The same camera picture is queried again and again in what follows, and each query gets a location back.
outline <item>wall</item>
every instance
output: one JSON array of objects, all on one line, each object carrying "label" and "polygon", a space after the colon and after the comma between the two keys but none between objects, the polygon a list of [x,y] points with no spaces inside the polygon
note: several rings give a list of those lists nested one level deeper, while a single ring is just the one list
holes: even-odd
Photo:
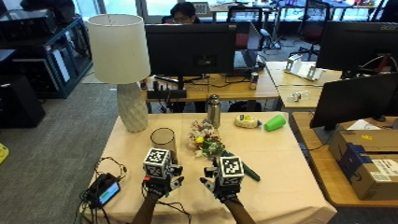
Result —
[{"label": "wall", "polygon": [[3,0],[3,2],[8,10],[22,8],[20,7],[22,0]]}]

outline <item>green cup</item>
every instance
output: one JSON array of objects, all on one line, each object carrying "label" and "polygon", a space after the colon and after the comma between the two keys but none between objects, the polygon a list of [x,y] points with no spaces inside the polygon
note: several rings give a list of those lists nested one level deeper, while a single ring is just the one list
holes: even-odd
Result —
[{"label": "green cup", "polygon": [[264,129],[270,132],[281,127],[286,123],[285,117],[282,115],[276,115],[265,124]]}]

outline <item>small flowers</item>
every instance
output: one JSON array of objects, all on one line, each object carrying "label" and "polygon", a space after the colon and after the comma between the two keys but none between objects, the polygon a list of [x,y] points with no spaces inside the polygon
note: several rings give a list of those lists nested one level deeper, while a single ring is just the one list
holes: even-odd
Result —
[{"label": "small flowers", "polygon": [[197,157],[217,156],[225,149],[219,131],[208,119],[203,123],[199,123],[197,120],[193,122],[193,131],[189,133],[189,139],[189,147],[196,150]]}]

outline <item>cardboard box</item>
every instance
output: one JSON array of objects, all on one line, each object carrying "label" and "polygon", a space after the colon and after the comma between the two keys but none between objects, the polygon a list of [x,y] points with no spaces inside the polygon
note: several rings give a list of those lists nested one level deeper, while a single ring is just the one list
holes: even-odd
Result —
[{"label": "cardboard box", "polygon": [[330,151],[337,161],[341,160],[348,143],[360,145],[366,152],[397,152],[398,153],[398,130],[345,130],[336,133]]},{"label": "cardboard box", "polygon": [[398,153],[369,153],[348,143],[338,165],[361,200],[398,199]]}]

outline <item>beige tablecloth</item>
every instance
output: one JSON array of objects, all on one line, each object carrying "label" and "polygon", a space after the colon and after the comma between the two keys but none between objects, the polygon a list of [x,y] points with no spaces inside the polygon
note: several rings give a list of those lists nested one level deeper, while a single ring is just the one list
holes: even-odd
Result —
[{"label": "beige tablecloth", "polygon": [[[239,194],[256,223],[328,223],[336,209],[322,196],[289,124],[273,132],[260,128],[239,128],[235,125],[237,114],[221,114],[219,130],[228,150],[243,158],[261,176],[260,182],[245,176]],[[281,112],[245,114],[264,122],[277,114],[288,117]],[[149,126],[140,133],[129,133],[117,119],[103,157],[113,157],[128,171],[120,183],[121,192],[104,207],[112,223],[131,222],[143,204],[143,160],[151,148],[151,133],[161,127],[171,128],[176,133],[179,160],[185,176],[183,186],[161,200],[167,203],[181,202],[187,212],[193,215],[192,223],[236,223],[224,204],[200,183],[203,168],[211,167],[212,162],[207,158],[197,158],[195,151],[187,148],[192,122],[203,119],[205,114],[152,114]],[[99,170],[113,175],[120,173],[112,161],[104,161]],[[152,223],[188,223],[188,218],[175,209],[157,205]]]}]

